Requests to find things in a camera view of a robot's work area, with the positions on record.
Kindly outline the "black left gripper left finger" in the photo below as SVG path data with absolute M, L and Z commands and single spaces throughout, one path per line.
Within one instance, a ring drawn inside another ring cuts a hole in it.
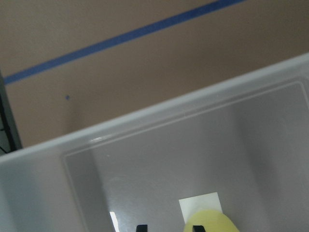
M 148 232 L 148 225 L 147 224 L 137 225 L 136 232 Z

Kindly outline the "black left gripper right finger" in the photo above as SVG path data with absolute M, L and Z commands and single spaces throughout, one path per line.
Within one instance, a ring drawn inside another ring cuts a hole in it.
M 202 225 L 193 225 L 193 232 L 204 232 L 204 227 Z

